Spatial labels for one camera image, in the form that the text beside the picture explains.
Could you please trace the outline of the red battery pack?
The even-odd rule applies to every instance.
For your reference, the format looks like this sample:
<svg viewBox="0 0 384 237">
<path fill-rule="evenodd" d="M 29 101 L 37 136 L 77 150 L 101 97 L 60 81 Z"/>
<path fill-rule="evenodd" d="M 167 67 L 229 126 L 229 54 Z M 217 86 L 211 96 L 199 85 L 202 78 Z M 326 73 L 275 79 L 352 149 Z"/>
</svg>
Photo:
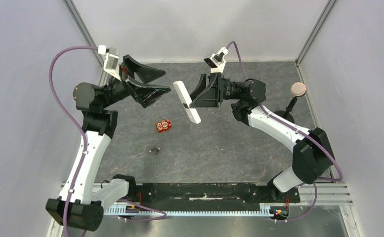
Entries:
<svg viewBox="0 0 384 237">
<path fill-rule="evenodd" d="M 162 121 L 159 121 L 155 123 L 156 129 L 158 133 L 168 131 L 171 128 L 171 122 L 168 119 L 164 119 Z"/>
</svg>

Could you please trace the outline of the black stand with pink disc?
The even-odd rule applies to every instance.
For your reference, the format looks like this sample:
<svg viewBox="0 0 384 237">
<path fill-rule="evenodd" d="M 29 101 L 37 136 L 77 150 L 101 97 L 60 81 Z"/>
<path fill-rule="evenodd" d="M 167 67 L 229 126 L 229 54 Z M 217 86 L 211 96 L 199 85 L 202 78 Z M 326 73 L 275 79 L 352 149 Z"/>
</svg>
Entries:
<svg viewBox="0 0 384 237">
<path fill-rule="evenodd" d="M 293 98 L 287 105 L 287 107 L 284 110 L 278 110 L 274 113 L 278 115 L 281 118 L 284 118 L 285 120 L 294 123 L 295 119 L 291 115 L 291 111 L 293 110 L 294 106 L 296 105 L 298 98 L 302 97 L 306 93 L 306 86 L 302 82 L 296 82 L 291 86 L 291 93 L 293 94 Z"/>
</svg>

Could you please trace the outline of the white remote control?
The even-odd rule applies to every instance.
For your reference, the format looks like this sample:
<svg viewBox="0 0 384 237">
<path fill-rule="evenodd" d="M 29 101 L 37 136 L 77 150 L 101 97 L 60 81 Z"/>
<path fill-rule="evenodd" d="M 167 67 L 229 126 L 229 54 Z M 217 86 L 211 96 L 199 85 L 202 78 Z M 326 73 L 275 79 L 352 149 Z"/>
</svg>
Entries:
<svg viewBox="0 0 384 237">
<path fill-rule="evenodd" d="M 190 121 L 195 124 L 199 124 L 201 122 L 201 118 L 197 110 L 190 107 L 192 100 L 183 81 L 180 81 L 180 80 L 175 81 L 173 83 L 173 86 Z"/>
</svg>

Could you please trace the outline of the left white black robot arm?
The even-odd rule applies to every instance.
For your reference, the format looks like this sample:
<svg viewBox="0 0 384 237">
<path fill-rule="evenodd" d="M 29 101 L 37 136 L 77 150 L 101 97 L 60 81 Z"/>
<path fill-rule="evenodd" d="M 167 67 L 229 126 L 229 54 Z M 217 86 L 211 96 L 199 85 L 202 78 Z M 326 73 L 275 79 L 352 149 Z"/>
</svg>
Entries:
<svg viewBox="0 0 384 237">
<path fill-rule="evenodd" d="M 74 165 L 57 198 L 50 198 L 46 211 L 65 229 L 76 228 L 94 232 L 100 226 L 104 212 L 120 199 L 133 201 L 137 197 L 133 176 L 117 174 L 109 183 L 94 192 L 94 182 L 103 155 L 117 127 L 118 112 L 109 107 L 131 97 L 146 108 L 170 87 L 155 85 L 166 72 L 135 61 L 125 55 L 121 64 L 112 68 L 114 74 L 104 86 L 79 83 L 73 91 L 76 109 L 83 114 L 81 143 Z"/>
</svg>

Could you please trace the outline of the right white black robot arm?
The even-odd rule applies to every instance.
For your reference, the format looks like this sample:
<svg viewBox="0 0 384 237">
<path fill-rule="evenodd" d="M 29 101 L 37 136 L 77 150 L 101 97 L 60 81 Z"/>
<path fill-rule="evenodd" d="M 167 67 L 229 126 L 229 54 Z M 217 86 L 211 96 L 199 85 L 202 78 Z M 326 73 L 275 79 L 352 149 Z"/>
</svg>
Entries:
<svg viewBox="0 0 384 237">
<path fill-rule="evenodd" d="M 185 108 L 217 108 L 224 100 L 231 105 L 234 118 L 276 139 L 292 152 L 292 166 L 269 181 L 268 196 L 281 201 L 288 191 L 300 184 L 313 184 L 336 163 L 326 132 L 317 127 L 308 129 L 270 111 L 266 84 L 256 80 L 231 81 L 221 73 L 202 74 L 198 85 L 185 95 Z"/>
</svg>

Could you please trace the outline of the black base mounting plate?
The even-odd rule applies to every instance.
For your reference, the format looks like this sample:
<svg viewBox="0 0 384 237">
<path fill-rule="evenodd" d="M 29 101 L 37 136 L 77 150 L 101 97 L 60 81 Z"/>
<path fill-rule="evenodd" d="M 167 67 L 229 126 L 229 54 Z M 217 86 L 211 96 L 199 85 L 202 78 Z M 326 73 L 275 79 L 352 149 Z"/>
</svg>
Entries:
<svg viewBox="0 0 384 237">
<path fill-rule="evenodd" d="M 257 211 L 261 203 L 299 203 L 299 191 L 285 193 L 266 183 L 138 183 L 128 200 L 160 211 Z"/>
</svg>

